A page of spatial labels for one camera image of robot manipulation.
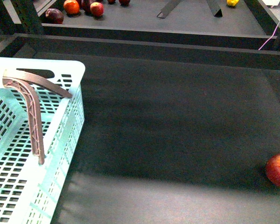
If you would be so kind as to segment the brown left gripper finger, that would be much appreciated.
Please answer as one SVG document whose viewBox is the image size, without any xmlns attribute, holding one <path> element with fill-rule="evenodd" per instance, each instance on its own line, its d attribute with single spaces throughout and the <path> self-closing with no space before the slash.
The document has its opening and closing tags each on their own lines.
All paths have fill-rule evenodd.
<svg viewBox="0 0 280 224">
<path fill-rule="evenodd" d="M 0 88 L 12 88 L 17 90 L 26 101 L 28 113 L 29 134 L 31 142 L 31 152 L 38 157 L 39 164 L 45 162 L 43 145 L 42 119 L 40 112 L 40 101 L 33 87 L 26 81 L 16 78 L 3 78 L 0 81 Z"/>
<path fill-rule="evenodd" d="M 51 81 L 36 75 L 34 73 L 22 71 L 22 70 L 11 70 L 6 69 L 3 72 L 2 78 L 15 78 L 22 81 L 26 81 L 28 83 L 36 84 L 50 92 L 53 92 L 61 97 L 64 98 L 72 98 L 72 94 L 69 93 L 67 90 L 63 89 L 62 87 L 52 83 Z"/>
</svg>

